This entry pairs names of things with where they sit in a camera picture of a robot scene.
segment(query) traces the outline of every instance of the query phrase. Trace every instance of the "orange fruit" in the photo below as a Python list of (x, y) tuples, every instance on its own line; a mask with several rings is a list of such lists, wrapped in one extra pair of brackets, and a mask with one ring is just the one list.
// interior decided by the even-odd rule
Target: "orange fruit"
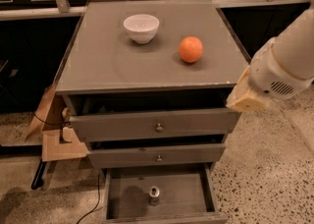
[(197, 37), (186, 37), (179, 45), (179, 54), (185, 62), (194, 63), (203, 54), (203, 43)]

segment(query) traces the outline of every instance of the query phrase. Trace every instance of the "speckled floor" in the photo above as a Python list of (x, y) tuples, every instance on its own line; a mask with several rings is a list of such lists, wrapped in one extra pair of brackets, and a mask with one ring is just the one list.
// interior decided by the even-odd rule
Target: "speckled floor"
[[(0, 144), (25, 144), (30, 120), (1, 115)], [(314, 223), (313, 123), (313, 86), (273, 110), (241, 115), (211, 176), (229, 224)], [(51, 162), (44, 186), (32, 191), (38, 162), (0, 156), (0, 224), (75, 224), (96, 204), (97, 171), (87, 159)], [(102, 206), (80, 223), (98, 223)]]

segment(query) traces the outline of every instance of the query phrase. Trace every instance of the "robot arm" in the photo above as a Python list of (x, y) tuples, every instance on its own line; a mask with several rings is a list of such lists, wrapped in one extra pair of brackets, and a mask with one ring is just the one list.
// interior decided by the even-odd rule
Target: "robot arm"
[(314, 81), (314, 0), (278, 37), (270, 39), (229, 95), (236, 111), (265, 109), (271, 99), (286, 100)]

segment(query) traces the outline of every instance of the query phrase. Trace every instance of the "white bowl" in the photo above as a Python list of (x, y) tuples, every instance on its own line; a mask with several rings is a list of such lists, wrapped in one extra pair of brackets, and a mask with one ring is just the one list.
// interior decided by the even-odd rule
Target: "white bowl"
[(159, 20), (150, 15), (134, 15), (125, 19), (124, 26), (131, 39), (139, 44), (145, 44), (155, 37)]

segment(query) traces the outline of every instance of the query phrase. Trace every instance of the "perforated vent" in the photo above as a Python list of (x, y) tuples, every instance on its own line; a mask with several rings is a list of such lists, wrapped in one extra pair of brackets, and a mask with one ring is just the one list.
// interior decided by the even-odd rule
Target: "perforated vent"
[(283, 82), (272, 82), (271, 88), (272, 91), (282, 95), (293, 93), (293, 87)]

